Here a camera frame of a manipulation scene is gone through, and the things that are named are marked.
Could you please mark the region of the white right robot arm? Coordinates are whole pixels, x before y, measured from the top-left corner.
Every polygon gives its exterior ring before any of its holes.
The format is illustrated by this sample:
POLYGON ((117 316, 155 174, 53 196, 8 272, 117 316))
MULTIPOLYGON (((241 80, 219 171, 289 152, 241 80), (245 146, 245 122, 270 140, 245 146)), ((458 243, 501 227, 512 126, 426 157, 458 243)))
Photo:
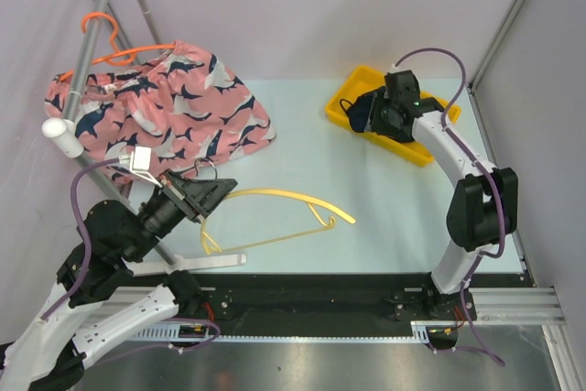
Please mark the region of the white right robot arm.
POLYGON ((457 132, 447 108, 421 97, 412 71, 386 74, 366 126, 423 145, 453 186, 446 216, 450 242, 416 301, 426 317, 451 318, 456 308, 466 308, 465 290, 481 261, 500 257, 505 238, 516 229, 518 176, 477 153, 457 132))

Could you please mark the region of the pink shark print shorts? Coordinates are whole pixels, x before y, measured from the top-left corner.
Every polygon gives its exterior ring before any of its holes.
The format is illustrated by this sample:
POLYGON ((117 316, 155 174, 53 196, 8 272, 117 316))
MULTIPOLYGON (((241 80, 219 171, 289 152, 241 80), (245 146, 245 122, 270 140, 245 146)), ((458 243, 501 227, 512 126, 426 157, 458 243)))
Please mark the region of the pink shark print shorts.
POLYGON ((105 150, 152 149, 150 171, 189 179, 199 168, 221 165, 268 147, 276 132, 263 105, 213 53, 176 41, 160 57, 120 72, 91 73, 84 103, 107 102, 105 150))

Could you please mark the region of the orange plastic hanger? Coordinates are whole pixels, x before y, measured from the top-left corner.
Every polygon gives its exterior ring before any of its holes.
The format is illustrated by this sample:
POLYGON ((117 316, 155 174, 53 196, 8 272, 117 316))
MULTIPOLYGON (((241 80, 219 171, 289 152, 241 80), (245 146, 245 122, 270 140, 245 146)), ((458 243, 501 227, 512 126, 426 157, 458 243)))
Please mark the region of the orange plastic hanger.
POLYGON ((127 67, 133 62, 137 61, 137 56, 144 52, 166 51, 176 48, 175 43, 168 43, 135 46, 130 49, 122 49, 117 43, 117 39, 121 30, 120 25, 112 15, 105 12, 93 11, 86 14, 81 19, 81 31, 84 35, 86 35, 89 33, 90 25, 93 25, 94 23, 102 24, 102 22, 106 22, 108 25, 112 26, 112 30, 108 36, 110 52, 99 57, 91 55, 85 76, 88 76, 90 73, 92 73, 93 67, 101 64, 107 64, 114 67, 127 67))

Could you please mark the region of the yellow plastic hanger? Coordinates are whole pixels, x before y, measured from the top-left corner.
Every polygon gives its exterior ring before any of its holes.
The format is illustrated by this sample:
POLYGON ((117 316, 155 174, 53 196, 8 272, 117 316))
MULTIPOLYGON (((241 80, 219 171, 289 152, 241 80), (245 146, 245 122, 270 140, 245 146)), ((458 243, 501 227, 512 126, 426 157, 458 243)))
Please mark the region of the yellow plastic hanger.
POLYGON ((227 254, 326 233, 356 218, 335 204, 292 190, 237 190, 220 213, 201 224, 200 243, 206 255, 227 254))

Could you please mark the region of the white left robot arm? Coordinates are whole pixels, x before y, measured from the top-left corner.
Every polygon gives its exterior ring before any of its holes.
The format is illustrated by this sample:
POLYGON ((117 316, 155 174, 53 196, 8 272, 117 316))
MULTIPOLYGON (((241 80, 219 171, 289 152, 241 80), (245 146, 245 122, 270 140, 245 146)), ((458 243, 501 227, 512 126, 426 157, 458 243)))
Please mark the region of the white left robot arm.
POLYGON ((120 201, 94 205, 79 220, 81 244, 56 275, 46 306, 14 342, 1 347, 4 390, 68 390, 114 348, 163 320, 184 320, 211 342, 220 334, 190 271, 175 269, 142 299, 114 315, 88 318, 135 276, 139 264, 182 221, 206 219, 236 187, 235 179, 184 179, 162 173, 138 212, 120 201))

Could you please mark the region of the navy blue shorts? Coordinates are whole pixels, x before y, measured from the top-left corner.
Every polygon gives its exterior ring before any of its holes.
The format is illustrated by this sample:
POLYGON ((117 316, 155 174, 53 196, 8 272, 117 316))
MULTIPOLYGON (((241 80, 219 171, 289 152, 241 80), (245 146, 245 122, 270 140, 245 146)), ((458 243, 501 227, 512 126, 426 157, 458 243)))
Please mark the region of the navy blue shorts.
POLYGON ((373 92, 360 95, 354 102, 340 99, 340 107, 345 113, 350 128, 355 133, 369 133, 372 131, 372 108, 375 94, 373 92))

